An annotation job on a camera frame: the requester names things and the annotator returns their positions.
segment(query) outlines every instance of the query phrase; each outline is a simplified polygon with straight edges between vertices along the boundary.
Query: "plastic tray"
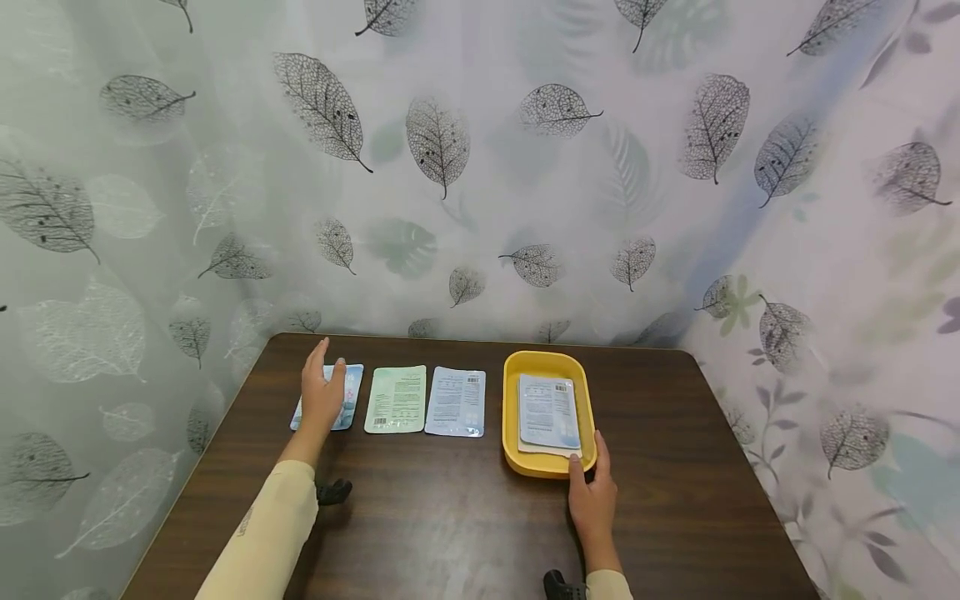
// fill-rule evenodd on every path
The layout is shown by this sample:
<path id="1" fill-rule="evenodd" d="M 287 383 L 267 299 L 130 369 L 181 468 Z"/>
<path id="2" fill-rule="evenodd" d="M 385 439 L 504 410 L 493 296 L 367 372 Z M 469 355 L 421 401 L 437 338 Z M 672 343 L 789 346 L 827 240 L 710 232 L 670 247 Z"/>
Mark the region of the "plastic tray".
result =
<path id="1" fill-rule="evenodd" d="M 521 350 L 507 357 L 503 365 L 503 452 L 510 467 L 521 475 L 546 479 L 566 479 L 569 474 L 568 460 L 552 454 L 528 454 L 516 448 L 519 435 L 519 402 L 516 387 L 520 374 L 538 377 L 563 377 L 573 381 L 573 398 L 577 405 L 577 425 L 580 428 L 580 444 L 583 451 L 584 470 L 593 467 L 597 450 L 593 443 L 593 409 L 590 408 L 590 392 L 587 374 L 572 356 L 556 352 Z"/>

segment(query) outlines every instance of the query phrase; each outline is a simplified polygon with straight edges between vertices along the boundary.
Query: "beige sleeve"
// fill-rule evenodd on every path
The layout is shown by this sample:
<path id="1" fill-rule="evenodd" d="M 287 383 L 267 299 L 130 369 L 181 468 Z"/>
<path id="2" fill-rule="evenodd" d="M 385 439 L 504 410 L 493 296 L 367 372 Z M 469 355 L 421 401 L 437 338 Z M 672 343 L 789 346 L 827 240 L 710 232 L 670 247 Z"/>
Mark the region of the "beige sleeve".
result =
<path id="1" fill-rule="evenodd" d="M 280 600 L 317 519 L 314 470 L 283 461 L 210 569 L 197 600 Z"/>
<path id="2" fill-rule="evenodd" d="M 587 598 L 589 600 L 634 600 L 623 573 L 601 570 L 587 575 Z"/>

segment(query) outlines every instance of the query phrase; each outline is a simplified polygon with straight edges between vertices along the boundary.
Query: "black object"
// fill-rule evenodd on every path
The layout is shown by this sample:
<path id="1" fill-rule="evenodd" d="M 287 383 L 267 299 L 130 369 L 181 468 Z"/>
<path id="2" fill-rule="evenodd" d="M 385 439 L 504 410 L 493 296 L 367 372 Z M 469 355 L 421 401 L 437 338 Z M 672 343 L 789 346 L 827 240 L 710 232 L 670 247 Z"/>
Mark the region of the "black object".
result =
<path id="1" fill-rule="evenodd" d="M 567 583 L 557 569 L 543 575 L 543 591 L 546 592 L 546 600 L 587 600 L 587 585 Z"/>
<path id="2" fill-rule="evenodd" d="M 352 490 L 352 483 L 345 479 L 338 479 L 329 486 L 319 486 L 317 488 L 317 502 L 321 506 L 343 504 L 347 501 L 347 496 L 350 495 Z"/>

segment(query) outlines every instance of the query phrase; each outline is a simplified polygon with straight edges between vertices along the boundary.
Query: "brown table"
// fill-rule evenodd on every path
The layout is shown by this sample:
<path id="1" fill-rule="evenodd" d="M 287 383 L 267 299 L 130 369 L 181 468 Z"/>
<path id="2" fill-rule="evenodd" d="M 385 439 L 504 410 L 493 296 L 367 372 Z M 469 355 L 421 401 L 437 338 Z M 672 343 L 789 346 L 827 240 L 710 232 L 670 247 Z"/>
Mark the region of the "brown table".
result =
<path id="1" fill-rule="evenodd" d="M 300 369 L 320 339 L 270 341 L 124 598 L 193 598 L 290 438 Z M 517 475 L 500 447 L 503 362 L 525 348 L 565 352 L 587 371 L 637 600 L 817 597 L 690 355 L 335 336 L 332 357 L 366 371 L 353 426 L 331 434 L 318 480 L 345 477 L 353 493 L 321 509 L 287 598 L 533 600 L 549 569 L 582 581 L 566 483 Z M 430 376 L 438 365 L 487 372 L 482 439 L 364 432 L 372 370 L 420 364 Z"/>

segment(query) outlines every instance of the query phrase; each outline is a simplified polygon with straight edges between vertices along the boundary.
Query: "curtain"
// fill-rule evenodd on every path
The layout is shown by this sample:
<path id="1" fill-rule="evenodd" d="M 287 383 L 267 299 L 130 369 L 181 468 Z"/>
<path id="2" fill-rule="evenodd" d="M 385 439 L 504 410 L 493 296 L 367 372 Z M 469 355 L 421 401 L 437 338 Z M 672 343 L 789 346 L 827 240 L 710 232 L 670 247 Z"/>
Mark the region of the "curtain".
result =
<path id="1" fill-rule="evenodd" d="M 936 597 L 958 9 L 8 0 L 0 591 L 118 597 L 298 331 L 690 351 L 825 595 Z"/>

